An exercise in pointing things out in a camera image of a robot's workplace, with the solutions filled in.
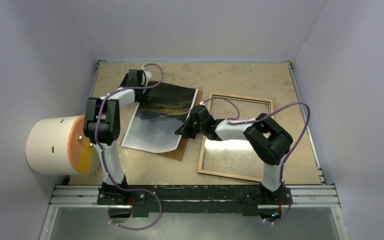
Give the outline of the wooden picture frame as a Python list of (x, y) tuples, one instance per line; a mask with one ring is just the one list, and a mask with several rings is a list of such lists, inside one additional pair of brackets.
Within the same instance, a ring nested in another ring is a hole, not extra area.
[[(207, 107), (209, 113), (210, 113), (210, 107), (208, 106), (208, 104), (212, 100), (216, 100), (216, 99), (224, 100), (224, 101), (230, 103), (232, 106), (234, 106), (235, 104), (232, 103), (229, 100), (229, 98), (239, 99), (239, 100), (242, 100), (242, 101), (266, 102), (266, 103), (269, 103), (269, 105), (270, 105), (270, 113), (272, 113), (274, 111), (274, 101), (271, 100), (271, 99), (264, 99), (264, 98), (258, 98), (258, 97), (250, 97), (250, 96), (239, 96), (239, 95), (215, 93), (215, 92), (211, 92), (208, 97), (210, 98), (210, 100), (209, 101), (205, 101), (204, 104)], [(203, 166), (203, 156), (204, 156), (204, 148), (205, 148), (204, 144), (205, 144), (206, 140), (208, 140), (208, 139), (205, 136), (203, 136), (202, 137), (202, 142), (201, 142), (199, 160), (198, 160), (198, 169), (197, 169), (197, 172), (199, 174), (205, 174), (205, 175), (222, 177), (222, 178), (229, 178), (229, 179), (235, 179), (235, 180), (244, 180), (244, 181), (250, 181), (250, 182), (257, 182), (257, 183), (262, 181), (262, 178), (261, 179), (259, 179), (259, 178), (252, 178), (252, 177), (247, 177), (247, 176), (242, 176), (242, 175), (234, 175), (234, 174), (229, 174), (229, 173), (221, 173), (221, 172), (216, 172), (216, 171), (210, 171), (210, 170), (202, 169), (202, 166)]]

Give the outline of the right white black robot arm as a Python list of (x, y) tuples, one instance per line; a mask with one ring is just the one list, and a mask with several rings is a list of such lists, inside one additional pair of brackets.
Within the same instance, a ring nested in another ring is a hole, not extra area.
[(268, 204), (280, 198), (282, 185), (281, 164), (291, 150), (293, 138), (273, 116), (284, 110), (282, 107), (267, 114), (261, 113), (248, 120), (214, 118), (202, 104), (193, 107), (185, 122), (174, 132), (187, 139), (198, 134), (211, 141), (247, 141), (263, 161), (263, 177), (260, 196)]

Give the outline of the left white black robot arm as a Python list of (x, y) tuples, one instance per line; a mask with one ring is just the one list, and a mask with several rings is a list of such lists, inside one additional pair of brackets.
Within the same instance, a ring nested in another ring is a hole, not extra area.
[(101, 189), (118, 205), (129, 199), (126, 175), (122, 170), (117, 140), (121, 132), (121, 110), (129, 104), (145, 100), (151, 88), (152, 74), (145, 67), (130, 69), (119, 88), (86, 102), (83, 133), (96, 149), (103, 170)]

